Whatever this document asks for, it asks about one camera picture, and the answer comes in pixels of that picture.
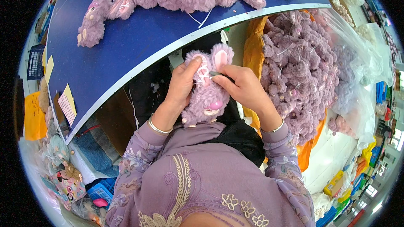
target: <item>hand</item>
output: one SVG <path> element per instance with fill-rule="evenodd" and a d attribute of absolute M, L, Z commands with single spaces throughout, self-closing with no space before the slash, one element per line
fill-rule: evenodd
<path fill-rule="evenodd" d="M 155 127 L 162 131 L 169 131 L 173 127 L 178 116 L 189 104 L 193 77 L 201 62 L 202 58 L 198 57 L 188 67 L 182 63 L 173 70 L 167 96 L 151 119 Z"/>
<path fill-rule="evenodd" d="M 213 81 L 227 90 L 234 100 L 256 112 L 264 131 L 271 131 L 280 126 L 282 118 L 250 68 L 225 65 L 220 73 L 231 77 L 234 83 L 220 75 L 213 77 Z"/>

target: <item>scissors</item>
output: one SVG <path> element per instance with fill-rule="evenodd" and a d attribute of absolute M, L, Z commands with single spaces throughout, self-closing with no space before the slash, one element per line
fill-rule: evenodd
<path fill-rule="evenodd" d="M 222 74 L 222 73 L 219 73 L 219 72 L 215 72 L 215 71 L 210 71 L 209 74 L 211 75 L 211 77 L 214 77 L 214 76 L 224 76 L 224 77 L 228 78 L 232 83 L 234 83 L 234 80 L 233 80 L 231 77 L 229 77 L 229 76 L 227 76 L 227 75 L 225 75 L 225 74 Z"/>

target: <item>woman's left hand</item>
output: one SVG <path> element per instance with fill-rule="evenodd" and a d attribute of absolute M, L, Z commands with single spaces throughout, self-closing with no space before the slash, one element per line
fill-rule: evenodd
<path fill-rule="evenodd" d="M 201 62 L 201 58 L 195 58 L 188 67 L 182 63 L 173 70 L 167 96 L 151 119 L 155 127 L 162 131 L 169 131 L 173 127 L 178 116 L 189 104 L 193 77 Z"/>

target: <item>pink nose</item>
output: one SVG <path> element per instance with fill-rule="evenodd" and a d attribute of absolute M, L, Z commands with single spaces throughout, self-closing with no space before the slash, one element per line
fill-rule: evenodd
<path fill-rule="evenodd" d="M 223 102 L 222 101 L 217 101 L 215 103 L 211 103 L 208 108 L 212 109 L 212 110 L 218 110 L 218 109 L 222 108 L 222 106 L 223 106 Z"/>

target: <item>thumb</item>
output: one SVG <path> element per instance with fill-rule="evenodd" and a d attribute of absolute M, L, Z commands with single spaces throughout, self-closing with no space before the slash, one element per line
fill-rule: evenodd
<path fill-rule="evenodd" d="M 232 83 L 227 77 L 218 75 L 212 77 L 212 80 L 227 90 L 231 96 L 236 94 L 239 89 L 238 86 Z"/>
<path fill-rule="evenodd" d="M 202 58 L 201 57 L 196 57 L 194 58 L 187 66 L 187 68 L 184 71 L 184 76 L 186 78 L 192 78 L 194 76 L 194 73 L 196 70 L 198 70 L 199 66 L 201 65 Z"/>

